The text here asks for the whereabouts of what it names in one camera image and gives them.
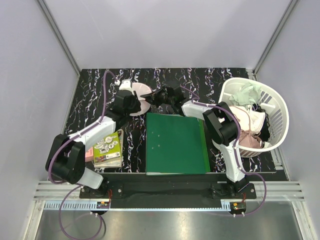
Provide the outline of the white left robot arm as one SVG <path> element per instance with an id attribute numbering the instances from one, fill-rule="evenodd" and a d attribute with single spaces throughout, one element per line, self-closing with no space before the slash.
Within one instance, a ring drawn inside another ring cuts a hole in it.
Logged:
<path id="1" fill-rule="evenodd" d="M 53 184 L 87 186 L 97 198 L 103 198 L 108 193 L 104 178 L 86 167 L 85 154 L 103 137 L 120 129 L 131 114 L 141 111 L 138 89 L 137 82 L 123 80 L 114 101 L 98 120 L 76 133 L 59 134 L 54 138 L 45 165 Z"/>

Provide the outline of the white mesh laundry bag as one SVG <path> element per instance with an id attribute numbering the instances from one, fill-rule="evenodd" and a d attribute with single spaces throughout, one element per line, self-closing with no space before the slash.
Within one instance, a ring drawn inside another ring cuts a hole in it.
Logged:
<path id="1" fill-rule="evenodd" d="M 130 116 L 136 117 L 145 114 L 151 107 L 151 104 L 148 103 L 142 95 L 152 93 L 152 89 L 144 83 L 134 82 L 132 84 L 132 90 L 137 93 L 138 100 L 140 102 L 140 111 L 131 113 Z"/>

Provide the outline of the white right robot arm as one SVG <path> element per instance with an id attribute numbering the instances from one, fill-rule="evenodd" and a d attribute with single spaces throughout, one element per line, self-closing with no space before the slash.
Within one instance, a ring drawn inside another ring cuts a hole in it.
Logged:
<path id="1" fill-rule="evenodd" d="M 142 94 L 140 97 L 157 107 L 162 104 L 170 105 L 174 112 L 181 116 L 203 120 L 213 144 L 222 153 L 228 182 L 228 195 L 236 199 L 244 194 L 249 181 L 240 163 L 241 128 L 226 102 L 221 101 L 217 104 L 199 102 L 200 97 L 182 85 L 164 86 Z"/>

